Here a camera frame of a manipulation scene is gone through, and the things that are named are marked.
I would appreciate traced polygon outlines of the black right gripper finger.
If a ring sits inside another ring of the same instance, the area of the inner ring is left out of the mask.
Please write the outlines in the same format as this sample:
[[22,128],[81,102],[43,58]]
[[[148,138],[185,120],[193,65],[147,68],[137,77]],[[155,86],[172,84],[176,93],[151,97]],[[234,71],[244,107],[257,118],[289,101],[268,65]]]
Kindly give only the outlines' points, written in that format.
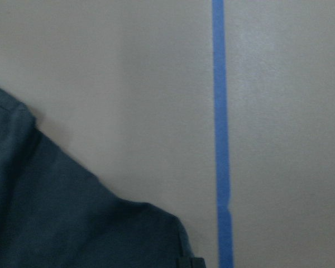
[[202,257],[181,257],[177,259],[177,268],[206,268]]

